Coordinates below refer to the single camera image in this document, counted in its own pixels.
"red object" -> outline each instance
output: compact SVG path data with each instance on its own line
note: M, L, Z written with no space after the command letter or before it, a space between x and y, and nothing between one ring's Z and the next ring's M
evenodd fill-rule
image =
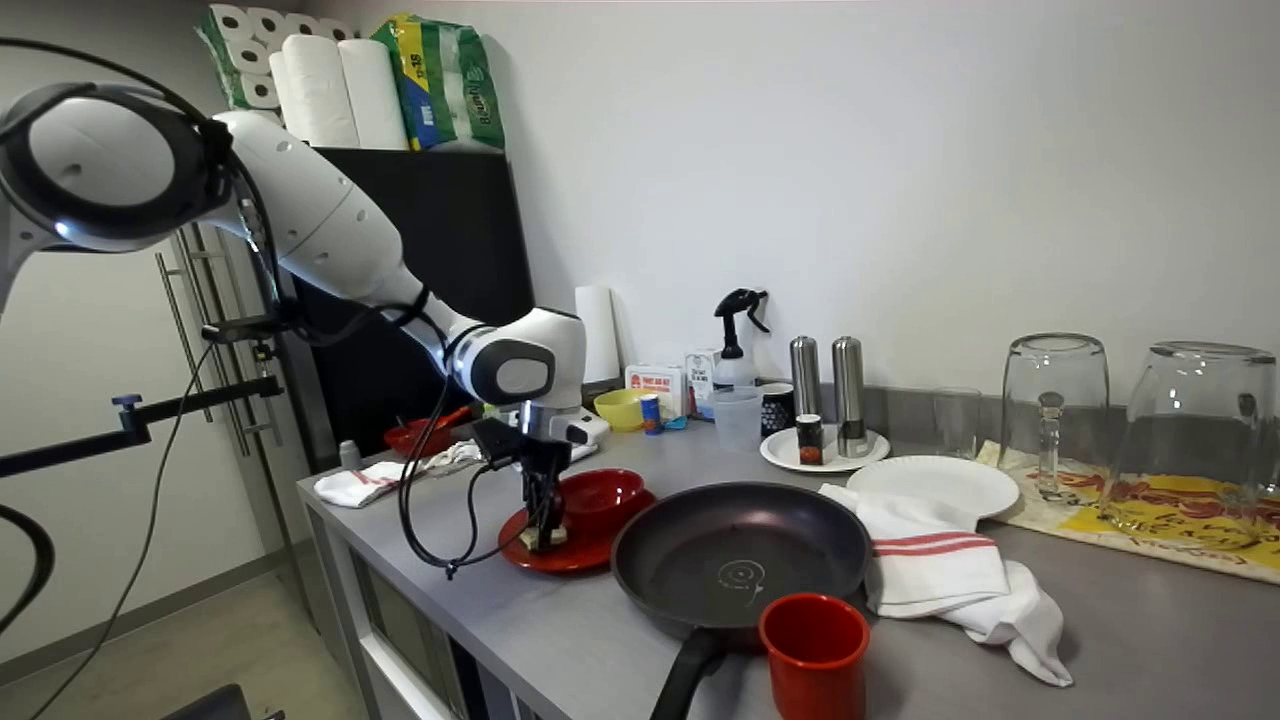
M581 472L561 485L570 533L616 535L635 509L648 509L646 481L626 469Z
M760 612L771 704L785 720L864 720L872 626L840 595L791 591Z
M397 426L383 433L383 445L401 457L401 461L429 461L436 453L445 453L453 445L449 428L472 422L472 406L449 414L449 415L419 415L410 426Z
M505 557L515 567L543 572L543 576L590 576L604 572L611 561L611 541L626 533L631 515L640 515L648 504L655 504L653 492L646 492L635 472L584 472L561 485L563 502L563 523L570 544L556 544L547 553L528 553L519 544L519 533L528 527L528 513L510 515L510 523L496 533Z

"frying pan handle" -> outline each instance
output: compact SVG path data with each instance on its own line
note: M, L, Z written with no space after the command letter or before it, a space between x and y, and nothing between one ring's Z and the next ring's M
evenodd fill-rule
M653 704L653 720L683 720L696 683L729 656L723 633L688 633L663 693Z

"white wall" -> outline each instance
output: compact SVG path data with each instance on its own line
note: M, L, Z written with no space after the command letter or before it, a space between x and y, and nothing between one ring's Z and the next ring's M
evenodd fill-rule
M1274 0L319 0L491 40L543 299L604 281L628 351L766 286L782 347L872 383L1001 387L1015 334L1280 351Z
M103 54L220 108L218 80L191 38L184 0L3 0L3 38L60 40ZM102 76L85 66L0 47L0 108L48 80ZM110 400L181 396L188 366L175 343L156 256L35 256L0 315L0 457L110 433ZM116 605L139 553L156 445L0 481L0 504L32 513L60 553L51 588L0 635L0 659L94 629ZM163 476L161 533L134 607L264 557L236 447L225 426L188 415ZM0 607L27 576L19 533L0 523Z

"dish towel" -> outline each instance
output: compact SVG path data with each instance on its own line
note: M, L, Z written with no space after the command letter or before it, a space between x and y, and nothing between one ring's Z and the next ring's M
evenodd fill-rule
M416 476L453 472L453 469L481 466L481 461L484 461L481 445L460 439L460 445L449 445L445 453L429 457ZM376 461L360 472L338 469L318 481L318 498L323 498L338 509L365 509L365 504L381 502L388 488L397 488L401 476L404 476L401 461Z
M826 485L826 498L864 519L878 541L881 591L894 621L935 616L976 645L1006 645L1014 664L1045 683L1072 688L1062 664L1066 612L1025 566L1001 561L988 535L963 533L961 509L916 498L864 498Z

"red plastic cup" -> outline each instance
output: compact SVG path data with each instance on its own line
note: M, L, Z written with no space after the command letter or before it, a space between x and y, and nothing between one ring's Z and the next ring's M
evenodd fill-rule
M785 720L864 720L872 626L840 595L791 591L760 612L771 704Z

